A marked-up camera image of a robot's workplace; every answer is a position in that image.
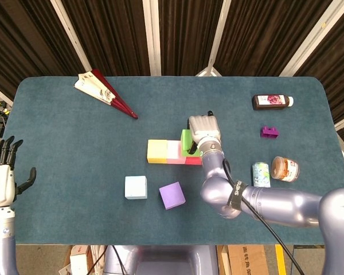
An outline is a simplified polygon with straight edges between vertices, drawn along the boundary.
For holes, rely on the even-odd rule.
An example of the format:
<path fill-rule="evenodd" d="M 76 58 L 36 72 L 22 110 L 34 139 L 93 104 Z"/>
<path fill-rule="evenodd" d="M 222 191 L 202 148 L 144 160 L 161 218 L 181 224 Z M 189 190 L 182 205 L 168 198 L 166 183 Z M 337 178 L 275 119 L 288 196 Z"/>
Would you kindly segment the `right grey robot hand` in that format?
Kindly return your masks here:
<path fill-rule="evenodd" d="M 212 111 L 207 115 L 190 116 L 187 126 L 192 139 L 187 150 L 188 154 L 195 154 L 199 150 L 202 157 L 208 152 L 222 152 L 221 132 Z"/>

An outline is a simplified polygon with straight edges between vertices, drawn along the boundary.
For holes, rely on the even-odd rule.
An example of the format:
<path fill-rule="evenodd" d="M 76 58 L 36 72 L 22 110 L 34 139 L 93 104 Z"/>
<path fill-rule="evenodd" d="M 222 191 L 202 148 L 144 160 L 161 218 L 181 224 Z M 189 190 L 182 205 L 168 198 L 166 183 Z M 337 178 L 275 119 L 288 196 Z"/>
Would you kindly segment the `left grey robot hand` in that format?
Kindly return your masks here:
<path fill-rule="evenodd" d="M 15 182 L 14 168 L 18 148 L 23 140 L 14 141 L 14 136 L 0 141 L 0 207 L 10 206 L 28 188 L 32 187 L 37 177 L 36 168 L 31 168 L 26 182 Z"/>

